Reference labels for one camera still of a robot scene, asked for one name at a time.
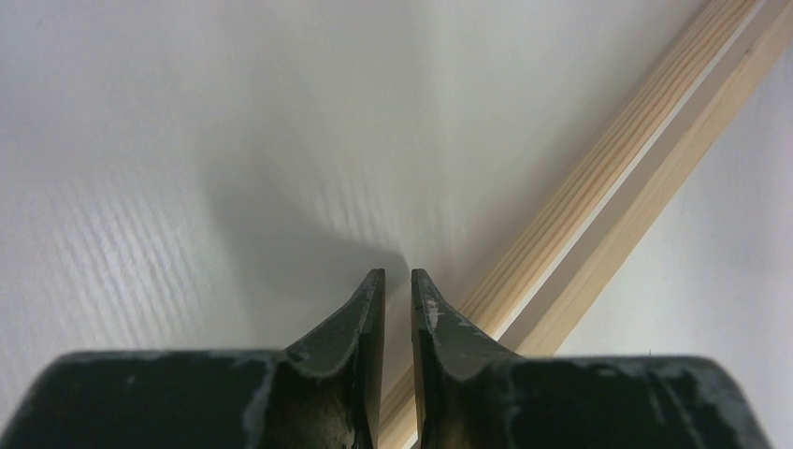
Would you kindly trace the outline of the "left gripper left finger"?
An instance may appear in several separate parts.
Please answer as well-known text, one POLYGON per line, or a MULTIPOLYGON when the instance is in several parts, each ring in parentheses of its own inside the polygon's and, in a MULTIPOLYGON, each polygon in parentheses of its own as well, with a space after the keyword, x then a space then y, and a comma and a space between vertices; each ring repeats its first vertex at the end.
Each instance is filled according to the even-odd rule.
POLYGON ((385 272, 281 350, 105 351, 54 359, 5 448, 373 448, 385 272))

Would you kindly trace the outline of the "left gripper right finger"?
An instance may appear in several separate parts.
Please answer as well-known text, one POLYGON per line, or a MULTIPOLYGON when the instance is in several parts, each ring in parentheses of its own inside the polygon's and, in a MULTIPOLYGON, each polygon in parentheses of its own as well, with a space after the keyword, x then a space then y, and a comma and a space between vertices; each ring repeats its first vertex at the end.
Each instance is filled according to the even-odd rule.
POLYGON ((766 448, 734 380, 695 356, 524 357, 411 274, 423 448, 766 448))

